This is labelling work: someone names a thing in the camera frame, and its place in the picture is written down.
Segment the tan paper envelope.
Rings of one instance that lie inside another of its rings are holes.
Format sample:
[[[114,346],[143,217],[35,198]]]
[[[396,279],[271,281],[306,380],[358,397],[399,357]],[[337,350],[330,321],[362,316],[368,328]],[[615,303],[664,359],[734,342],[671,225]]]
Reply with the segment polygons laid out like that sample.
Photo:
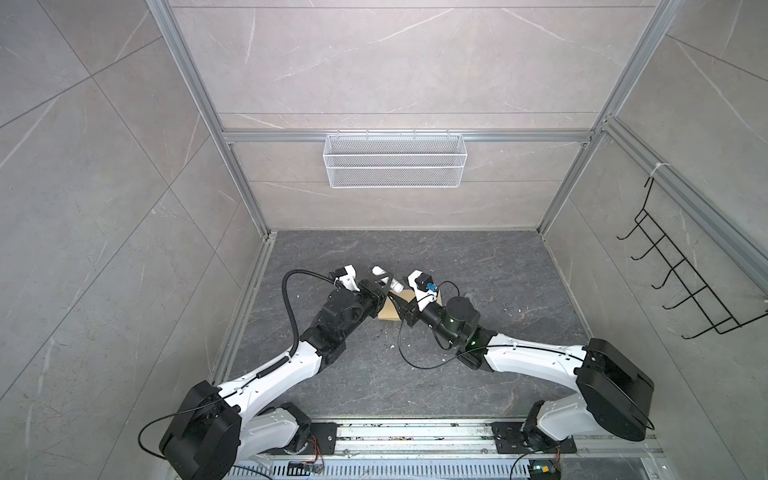
[[[429,323],[444,316],[444,306],[435,292],[415,292],[404,290],[401,293],[390,291],[383,309],[378,313],[380,320],[400,320],[413,326],[418,322]]]

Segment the white glue stick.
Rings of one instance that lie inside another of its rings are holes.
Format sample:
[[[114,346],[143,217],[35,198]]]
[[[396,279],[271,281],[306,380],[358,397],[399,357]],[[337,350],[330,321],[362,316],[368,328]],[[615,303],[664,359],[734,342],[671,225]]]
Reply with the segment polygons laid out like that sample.
[[[374,276],[374,280],[378,284],[384,286],[388,291],[400,294],[405,290],[405,286],[384,268],[374,265],[371,272]]]

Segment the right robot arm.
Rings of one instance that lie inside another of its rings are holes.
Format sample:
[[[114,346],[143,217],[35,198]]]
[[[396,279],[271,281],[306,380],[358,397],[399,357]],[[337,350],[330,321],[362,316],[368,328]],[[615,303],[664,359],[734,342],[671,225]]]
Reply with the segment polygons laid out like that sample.
[[[539,400],[520,428],[523,444],[545,451],[574,435],[606,432],[639,442],[654,429],[650,408],[654,383],[610,342],[593,338],[585,346],[523,341],[480,326],[479,312],[463,296],[446,305],[432,294],[407,300],[390,296],[408,326],[426,324],[448,341],[455,358],[472,370],[515,373],[571,390],[559,400]]]

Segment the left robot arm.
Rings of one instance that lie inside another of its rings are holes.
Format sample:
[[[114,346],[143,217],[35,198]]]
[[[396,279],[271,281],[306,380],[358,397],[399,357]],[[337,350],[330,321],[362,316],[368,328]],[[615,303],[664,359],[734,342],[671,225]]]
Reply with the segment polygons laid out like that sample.
[[[388,288],[369,279],[357,285],[357,290],[333,290],[287,352],[235,380],[218,386],[204,380],[187,392],[158,445],[180,478],[222,479],[254,443],[262,442],[266,450],[278,447],[274,438],[253,435],[245,425],[283,393],[335,362],[354,330],[378,316]]]

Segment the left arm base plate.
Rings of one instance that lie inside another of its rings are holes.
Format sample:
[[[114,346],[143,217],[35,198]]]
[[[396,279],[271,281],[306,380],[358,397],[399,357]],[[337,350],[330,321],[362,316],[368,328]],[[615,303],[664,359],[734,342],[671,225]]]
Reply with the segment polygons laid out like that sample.
[[[300,436],[301,454],[319,456],[335,453],[339,424],[334,422],[312,423]]]

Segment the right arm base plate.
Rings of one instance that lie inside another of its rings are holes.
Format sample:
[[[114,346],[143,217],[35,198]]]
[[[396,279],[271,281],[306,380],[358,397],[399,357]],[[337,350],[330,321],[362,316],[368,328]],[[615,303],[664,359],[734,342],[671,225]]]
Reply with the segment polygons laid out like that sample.
[[[498,454],[550,453],[575,454],[577,447],[572,437],[555,440],[538,427],[523,422],[492,422],[492,438]]]

